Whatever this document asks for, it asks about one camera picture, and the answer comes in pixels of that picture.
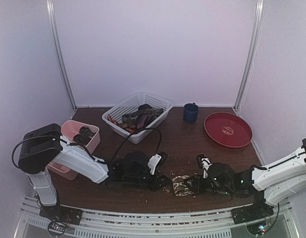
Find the paisley patterned tie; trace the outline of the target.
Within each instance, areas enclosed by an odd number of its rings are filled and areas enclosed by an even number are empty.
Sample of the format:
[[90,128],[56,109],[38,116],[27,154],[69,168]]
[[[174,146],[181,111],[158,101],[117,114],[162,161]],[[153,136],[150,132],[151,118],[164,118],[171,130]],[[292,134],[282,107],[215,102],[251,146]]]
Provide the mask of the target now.
[[176,176],[172,179],[172,188],[177,197],[193,195],[194,192],[188,187],[185,181],[190,178],[188,175]]

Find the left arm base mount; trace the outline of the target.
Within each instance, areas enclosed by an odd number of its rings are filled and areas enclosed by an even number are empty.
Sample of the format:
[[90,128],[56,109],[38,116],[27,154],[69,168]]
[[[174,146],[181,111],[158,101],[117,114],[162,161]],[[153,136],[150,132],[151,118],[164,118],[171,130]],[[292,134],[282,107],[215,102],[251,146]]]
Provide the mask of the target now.
[[65,206],[42,206],[39,215],[51,221],[79,225],[83,211]]

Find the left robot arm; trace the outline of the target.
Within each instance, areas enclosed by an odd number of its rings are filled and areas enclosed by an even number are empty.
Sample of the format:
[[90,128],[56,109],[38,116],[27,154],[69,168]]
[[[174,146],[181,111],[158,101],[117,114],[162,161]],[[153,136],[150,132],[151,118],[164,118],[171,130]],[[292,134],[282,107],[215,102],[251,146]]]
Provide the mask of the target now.
[[123,159],[116,159],[116,153],[110,160],[92,155],[87,147],[71,142],[61,133],[60,125],[49,124],[24,135],[12,151],[19,149],[18,160],[12,164],[29,177],[37,192],[41,208],[54,220],[65,216],[65,208],[60,206],[47,165],[50,162],[64,165],[89,178],[96,184],[143,186],[157,191],[170,183],[170,179],[158,171],[168,155],[156,152],[151,157],[141,151],[127,153]]

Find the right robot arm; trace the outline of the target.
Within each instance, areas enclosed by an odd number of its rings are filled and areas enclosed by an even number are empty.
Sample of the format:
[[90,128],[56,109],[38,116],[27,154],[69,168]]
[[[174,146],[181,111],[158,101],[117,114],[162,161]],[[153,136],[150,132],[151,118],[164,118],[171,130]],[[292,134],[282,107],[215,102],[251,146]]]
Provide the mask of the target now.
[[211,163],[200,155],[197,161],[203,173],[184,182],[196,194],[212,192],[240,198],[255,196],[256,202],[249,206],[248,214],[258,219],[267,211],[267,206],[273,207],[306,188],[306,138],[302,143],[282,159],[265,166],[252,165],[238,173],[229,164]]

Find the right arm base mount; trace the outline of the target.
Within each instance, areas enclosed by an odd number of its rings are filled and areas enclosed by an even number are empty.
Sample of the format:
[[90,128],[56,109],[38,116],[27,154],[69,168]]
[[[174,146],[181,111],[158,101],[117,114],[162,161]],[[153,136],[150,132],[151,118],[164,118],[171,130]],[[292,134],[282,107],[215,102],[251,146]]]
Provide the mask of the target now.
[[272,216],[274,210],[272,206],[263,205],[250,205],[231,210],[234,224],[247,223],[259,219],[263,219],[267,216]]

